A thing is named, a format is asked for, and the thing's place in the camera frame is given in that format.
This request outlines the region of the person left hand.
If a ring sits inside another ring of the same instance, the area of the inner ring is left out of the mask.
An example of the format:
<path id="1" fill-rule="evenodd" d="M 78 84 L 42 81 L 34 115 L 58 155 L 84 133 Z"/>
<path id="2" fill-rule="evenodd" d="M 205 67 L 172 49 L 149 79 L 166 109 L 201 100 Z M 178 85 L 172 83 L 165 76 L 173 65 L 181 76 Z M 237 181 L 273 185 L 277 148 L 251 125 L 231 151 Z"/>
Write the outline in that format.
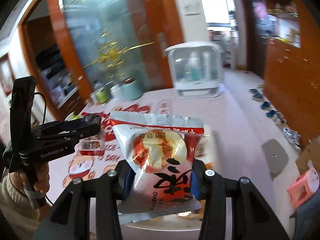
<path id="1" fill-rule="evenodd" d="M 47 193 L 50 189 L 50 175 L 48 163 L 37 165 L 31 172 L 31 174 L 26 174 L 23 170 L 18 170 L 16 172 L 9 173 L 9 177 L 13 186 L 25 195 L 24 187 L 26 186 L 27 182 L 31 184 L 31 180 L 33 179 L 33 172 L 35 172 L 36 175 L 33 184 L 35 191 Z"/>

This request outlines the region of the cream knit sleeve forearm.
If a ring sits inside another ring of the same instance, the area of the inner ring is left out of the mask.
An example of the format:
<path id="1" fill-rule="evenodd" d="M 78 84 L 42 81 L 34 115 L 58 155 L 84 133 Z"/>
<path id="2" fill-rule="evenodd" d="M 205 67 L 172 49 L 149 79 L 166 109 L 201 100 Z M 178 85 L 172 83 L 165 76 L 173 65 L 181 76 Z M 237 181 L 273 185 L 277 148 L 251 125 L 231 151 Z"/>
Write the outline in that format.
<path id="1" fill-rule="evenodd" d="M 31 239 L 40 221 L 40 212 L 33 209 L 28 197 L 16 189 L 9 175 L 1 181 L 1 211 L 19 239 Z"/>

